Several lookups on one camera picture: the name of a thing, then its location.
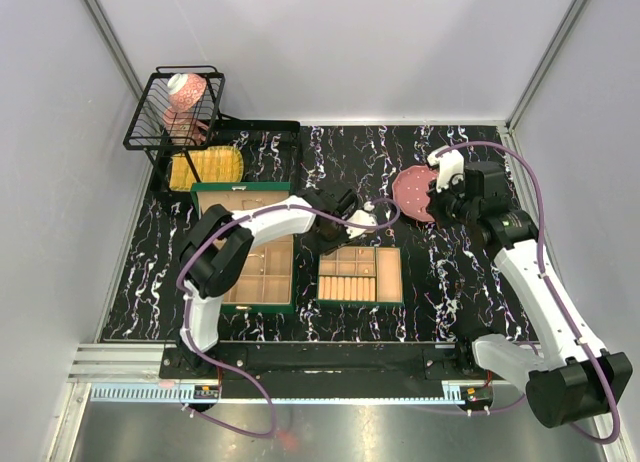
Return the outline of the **pink polka dot plate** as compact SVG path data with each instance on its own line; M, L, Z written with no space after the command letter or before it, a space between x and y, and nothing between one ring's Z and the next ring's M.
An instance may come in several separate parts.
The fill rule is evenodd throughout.
M403 215L423 223L434 218L428 213L430 183L437 179L438 172L426 165L414 165L402 170L392 183L393 200Z

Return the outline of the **pink patterned ceramic bowl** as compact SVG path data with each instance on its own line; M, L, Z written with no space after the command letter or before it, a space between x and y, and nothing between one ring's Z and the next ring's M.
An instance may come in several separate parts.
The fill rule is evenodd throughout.
M176 112L187 112L202 98L206 80L194 73L177 73L167 81L168 101Z

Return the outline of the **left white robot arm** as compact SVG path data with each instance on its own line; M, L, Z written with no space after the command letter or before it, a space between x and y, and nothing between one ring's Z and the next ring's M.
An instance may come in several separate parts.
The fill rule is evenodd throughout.
M354 238L358 198L351 189L214 193L200 191L200 218L179 251L177 286L186 312L181 366L196 378L215 368L223 309L282 312L292 306L294 239L311 233L323 250Z

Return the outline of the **yellow woven tray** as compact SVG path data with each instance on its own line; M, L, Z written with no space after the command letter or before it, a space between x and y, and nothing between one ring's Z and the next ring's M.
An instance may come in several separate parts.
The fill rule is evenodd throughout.
M235 147L216 146L206 150L188 151L174 155L171 162L169 188L189 191L199 178L204 183L240 182L244 174L244 160Z

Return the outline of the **small green jewelry tray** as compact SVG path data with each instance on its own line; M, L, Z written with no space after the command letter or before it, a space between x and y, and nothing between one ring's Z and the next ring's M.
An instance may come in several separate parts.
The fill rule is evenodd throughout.
M368 268L369 274L363 274ZM401 253L394 247L350 246L322 255L317 298L325 304L402 305Z

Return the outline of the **pink patterned cup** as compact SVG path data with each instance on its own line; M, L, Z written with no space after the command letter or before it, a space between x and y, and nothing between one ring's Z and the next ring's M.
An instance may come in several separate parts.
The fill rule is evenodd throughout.
M162 120L175 145L199 146L206 142L208 126L191 113L176 112L169 107L164 111Z

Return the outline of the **large green jewelry box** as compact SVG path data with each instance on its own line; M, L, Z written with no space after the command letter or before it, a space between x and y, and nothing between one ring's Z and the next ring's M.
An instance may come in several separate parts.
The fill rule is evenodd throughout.
M287 182L195 183L190 189L200 214L220 204L229 211L259 209L284 201ZM282 313L292 310L294 237L284 236L253 249L238 282L224 295L225 312Z

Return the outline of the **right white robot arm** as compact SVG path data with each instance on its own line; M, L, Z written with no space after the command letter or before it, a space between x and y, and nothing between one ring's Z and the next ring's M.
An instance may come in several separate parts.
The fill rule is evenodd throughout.
M457 151L432 157L428 213L440 226L462 224L516 294L542 352L534 353L463 317L454 366L466 378L489 371L520 390L537 420L554 428L613 413L633 368L610 352L579 315L546 260L538 227L508 200L503 168L466 163Z

